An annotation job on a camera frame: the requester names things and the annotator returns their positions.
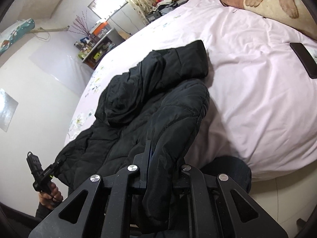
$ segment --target person's hand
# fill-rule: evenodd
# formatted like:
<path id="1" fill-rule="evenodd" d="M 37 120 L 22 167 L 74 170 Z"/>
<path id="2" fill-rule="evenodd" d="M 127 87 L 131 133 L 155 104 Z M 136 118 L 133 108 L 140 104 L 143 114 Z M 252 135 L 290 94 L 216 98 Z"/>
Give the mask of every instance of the person's hand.
<path id="1" fill-rule="evenodd" d="M 58 187 L 55 183 L 52 182 L 51 184 L 49 184 L 49 188 L 51 189 L 51 195 L 54 198 L 52 198 L 52 196 L 47 194 L 46 192 L 39 192 L 39 200 L 43 206 L 49 208 L 50 210 L 53 210 L 53 202 L 63 201 L 63 196 L 61 192 L 58 190 Z"/>

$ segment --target dark pants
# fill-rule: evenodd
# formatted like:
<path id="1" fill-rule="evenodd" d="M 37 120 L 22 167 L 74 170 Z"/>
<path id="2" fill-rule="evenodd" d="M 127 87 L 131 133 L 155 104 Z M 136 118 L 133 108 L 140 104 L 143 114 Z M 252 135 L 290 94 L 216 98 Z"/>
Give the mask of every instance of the dark pants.
<path id="1" fill-rule="evenodd" d="M 247 193 L 251 190 L 251 169 L 241 159 L 232 156 L 217 157 L 200 169 L 210 176 L 226 174 Z"/>

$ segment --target pillow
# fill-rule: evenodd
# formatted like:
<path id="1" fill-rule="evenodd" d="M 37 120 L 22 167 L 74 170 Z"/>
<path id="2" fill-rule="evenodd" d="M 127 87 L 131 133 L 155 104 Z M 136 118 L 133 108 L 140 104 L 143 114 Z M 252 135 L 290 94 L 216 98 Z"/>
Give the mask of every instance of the pillow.
<path id="1" fill-rule="evenodd" d="M 317 25 L 301 0 L 220 0 L 232 6 L 279 21 L 317 40 Z"/>

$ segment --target black phone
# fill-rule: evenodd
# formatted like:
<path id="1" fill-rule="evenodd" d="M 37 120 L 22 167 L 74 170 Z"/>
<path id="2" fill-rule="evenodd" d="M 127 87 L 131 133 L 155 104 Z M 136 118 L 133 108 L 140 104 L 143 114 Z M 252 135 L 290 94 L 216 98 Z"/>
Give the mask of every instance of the black phone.
<path id="1" fill-rule="evenodd" d="M 317 78 L 317 64 L 302 43 L 289 43 L 311 79 Z"/>

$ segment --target screw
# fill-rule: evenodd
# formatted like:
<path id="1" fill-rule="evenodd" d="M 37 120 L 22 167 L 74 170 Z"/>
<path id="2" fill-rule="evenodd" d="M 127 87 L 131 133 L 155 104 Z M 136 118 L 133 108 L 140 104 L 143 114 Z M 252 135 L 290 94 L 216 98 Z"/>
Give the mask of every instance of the screw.
<path id="1" fill-rule="evenodd" d="M 90 177 L 90 180 L 95 182 L 95 181 L 99 181 L 100 180 L 100 176 L 99 175 L 93 175 Z"/>
<path id="2" fill-rule="evenodd" d="M 137 166 L 136 165 L 129 165 L 128 166 L 128 170 L 131 171 L 131 172 L 134 172 L 137 170 Z"/>
<path id="3" fill-rule="evenodd" d="M 191 166 L 190 165 L 182 165 L 182 169 L 184 171 L 189 171 L 189 170 L 191 170 Z"/>
<path id="4" fill-rule="evenodd" d="M 225 175 L 225 174 L 221 174 L 221 175 L 219 175 L 219 179 L 221 181 L 227 181 L 229 179 L 229 177 L 227 175 Z"/>

